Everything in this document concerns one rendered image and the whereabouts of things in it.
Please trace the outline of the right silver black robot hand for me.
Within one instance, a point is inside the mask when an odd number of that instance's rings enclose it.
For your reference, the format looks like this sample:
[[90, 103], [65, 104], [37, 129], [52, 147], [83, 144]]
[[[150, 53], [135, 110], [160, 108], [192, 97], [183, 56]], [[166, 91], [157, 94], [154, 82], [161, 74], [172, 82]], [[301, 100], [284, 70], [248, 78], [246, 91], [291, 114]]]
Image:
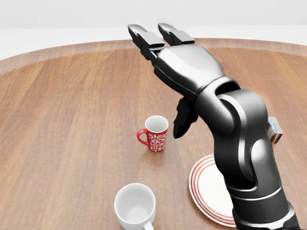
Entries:
[[133, 43], [145, 59], [151, 61], [155, 75], [183, 96], [177, 105], [173, 129], [174, 138], [180, 138], [198, 118], [194, 106], [200, 92], [224, 76], [224, 70], [219, 61], [195, 44], [195, 39], [186, 32], [166, 23], [159, 23], [158, 30], [162, 38], [140, 25], [128, 25]]

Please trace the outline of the red patterned mug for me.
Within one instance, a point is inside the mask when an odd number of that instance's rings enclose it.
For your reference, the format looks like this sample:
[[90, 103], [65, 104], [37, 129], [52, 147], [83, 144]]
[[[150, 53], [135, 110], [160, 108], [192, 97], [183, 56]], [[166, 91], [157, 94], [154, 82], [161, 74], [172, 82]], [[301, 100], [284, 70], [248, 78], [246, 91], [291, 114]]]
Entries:
[[161, 115], [153, 115], [146, 119], [145, 129], [139, 130], [137, 139], [153, 152], [161, 152], [165, 148], [168, 120]]

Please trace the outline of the white plate with red rings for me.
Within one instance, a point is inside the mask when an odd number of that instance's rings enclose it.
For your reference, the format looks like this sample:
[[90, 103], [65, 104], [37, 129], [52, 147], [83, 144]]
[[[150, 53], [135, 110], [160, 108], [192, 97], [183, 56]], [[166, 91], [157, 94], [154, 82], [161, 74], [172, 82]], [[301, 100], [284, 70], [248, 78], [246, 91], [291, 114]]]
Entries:
[[233, 204], [214, 156], [199, 159], [189, 174], [189, 191], [198, 209], [214, 222], [235, 228]]

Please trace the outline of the plain white mug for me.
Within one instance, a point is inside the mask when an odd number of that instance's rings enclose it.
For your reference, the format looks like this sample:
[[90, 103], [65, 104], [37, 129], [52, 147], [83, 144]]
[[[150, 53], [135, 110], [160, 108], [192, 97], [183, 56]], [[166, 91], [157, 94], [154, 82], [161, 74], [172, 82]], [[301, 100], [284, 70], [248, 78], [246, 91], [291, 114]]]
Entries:
[[144, 184], [122, 187], [116, 194], [114, 211], [124, 230], [154, 230], [156, 200], [152, 190]]

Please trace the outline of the small printed food box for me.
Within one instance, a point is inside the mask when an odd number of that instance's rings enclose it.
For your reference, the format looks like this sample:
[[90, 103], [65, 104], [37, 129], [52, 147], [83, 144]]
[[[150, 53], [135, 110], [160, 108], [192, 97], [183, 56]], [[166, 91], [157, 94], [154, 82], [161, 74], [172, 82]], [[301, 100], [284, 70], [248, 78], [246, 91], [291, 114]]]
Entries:
[[283, 131], [275, 117], [268, 117], [266, 133], [272, 144], [276, 144], [283, 135]]

